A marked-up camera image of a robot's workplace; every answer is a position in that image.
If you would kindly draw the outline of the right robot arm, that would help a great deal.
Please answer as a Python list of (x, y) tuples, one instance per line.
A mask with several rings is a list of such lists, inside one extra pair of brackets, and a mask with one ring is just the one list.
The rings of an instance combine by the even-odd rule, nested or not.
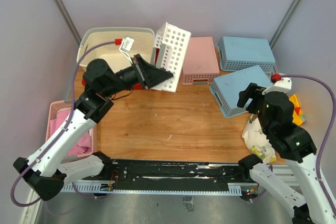
[(286, 209), (292, 223), (335, 223), (335, 198), (316, 167), (317, 148), (310, 134), (293, 123), (294, 106), (286, 93), (250, 83), (239, 93), (237, 105), (257, 115), (263, 133), (291, 169), (301, 192), (278, 178), (255, 154), (238, 162), (238, 177), (261, 185)]

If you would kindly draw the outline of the pink perforated basket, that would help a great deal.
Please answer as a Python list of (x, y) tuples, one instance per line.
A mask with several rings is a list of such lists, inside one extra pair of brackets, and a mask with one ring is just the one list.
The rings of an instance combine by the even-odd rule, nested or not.
[(181, 84), (211, 84), (219, 73), (213, 38), (191, 38), (181, 71)]

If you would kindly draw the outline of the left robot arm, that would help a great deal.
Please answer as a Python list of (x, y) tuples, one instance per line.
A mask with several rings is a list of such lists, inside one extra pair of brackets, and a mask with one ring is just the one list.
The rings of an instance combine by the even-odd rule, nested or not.
[(34, 154), (14, 161), (19, 178), (43, 201), (51, 200), (65, 185), (80, 179), (90, 176), (108, 179), (112, 175), (112, 160), (102, 152), (69, 163), (63, 163), (63, 159), (112, 108), (112, 95), (131, 90), (138, 83), (150, 89), (172, 77), (173, 73), (147, 63), (140, 55), (134, 56), (130, 67), (117, 73), (103, 59), (91, 61), (83, 74), (85, 91), (64, 123)]

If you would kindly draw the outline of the large cream basket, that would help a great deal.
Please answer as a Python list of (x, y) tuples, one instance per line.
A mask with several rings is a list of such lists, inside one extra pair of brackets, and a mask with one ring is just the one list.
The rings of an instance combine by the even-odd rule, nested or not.
[[(77, 60), (95, 45), (123, 39), (127, 36), (134, 39), (129, 55), (132, 57), (140, 54), (145, 61), (152, 63), (154, 31), (149, 28), (138, 27), (98, 27), (88, 30), (80, 43)], [(83, 70), (86, 70), (87, 65), (94, 59), (105, 60), (115, 73), (131, 66), (130, 61), (119, 51), (119, 46), (115, 44), (105, 45), (93, 50), (84, 57), (80, 66)]]

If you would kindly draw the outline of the blue perforated basket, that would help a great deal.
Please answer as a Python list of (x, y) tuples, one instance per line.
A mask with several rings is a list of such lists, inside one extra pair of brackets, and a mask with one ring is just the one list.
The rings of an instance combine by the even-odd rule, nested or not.
[(237, 102), (239, 93), (244, 91), (250, 83), (264, 88), (271, 86), (269, 77), (260, 66), (231, 72), (214, 79), (209, 90), (224, 117), (232, 118), (247, 112), (246, 107), (239, 108)]
[(239, 71), (259, 65), (265, 73), (271, 73), (276, 63), (266, 39), (224, 36), (217, 50), (222, 71)]

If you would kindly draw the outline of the small cream basket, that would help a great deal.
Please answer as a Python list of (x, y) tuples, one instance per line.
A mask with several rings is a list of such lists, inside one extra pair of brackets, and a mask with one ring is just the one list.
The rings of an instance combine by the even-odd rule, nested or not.
[(154, 47), (159, 50), (155, 65), (173, 74), (173, 77), (154, 86), (153, 90), (175, 92), (191, 38), (189, 31), (165, 23), (155, 34)]

